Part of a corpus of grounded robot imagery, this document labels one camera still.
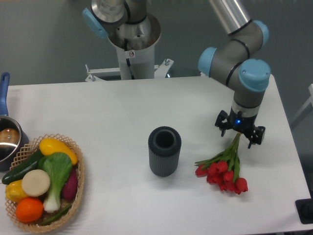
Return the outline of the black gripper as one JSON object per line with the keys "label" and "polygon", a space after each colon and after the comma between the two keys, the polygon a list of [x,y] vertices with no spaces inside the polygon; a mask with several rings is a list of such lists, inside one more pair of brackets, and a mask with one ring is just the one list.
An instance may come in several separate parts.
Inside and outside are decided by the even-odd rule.
{"label": "black gripper", "polygon": [[221,131],[221,136],[223,137],[227,130],[232,129],[245,135],[249,140],[248,149],[255,144],[261,145],[266,128],[254,125],[257,115],[244,117],[239,113],[240,111],[235,112],[233,109],[229,115],[224,110],[220,111],[215,126]]}

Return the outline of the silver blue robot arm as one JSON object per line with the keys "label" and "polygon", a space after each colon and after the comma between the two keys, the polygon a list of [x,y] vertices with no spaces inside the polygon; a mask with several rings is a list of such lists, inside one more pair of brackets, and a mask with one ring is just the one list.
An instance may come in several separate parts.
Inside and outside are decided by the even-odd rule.
{"label": "silver blue robot arm", "polygon": [[220,111],[215,126],[222,134],[233,129],[249,140],[249,145],[260,145],[266,128],[256,126],[257,118],[271,75],[270,66],[253,59],[269,39],[268,27],[252,20],[239,0],[210,1],[229,42],[220,49],[209,47],[199,58],[201,73],[234,91],[229,113]]}

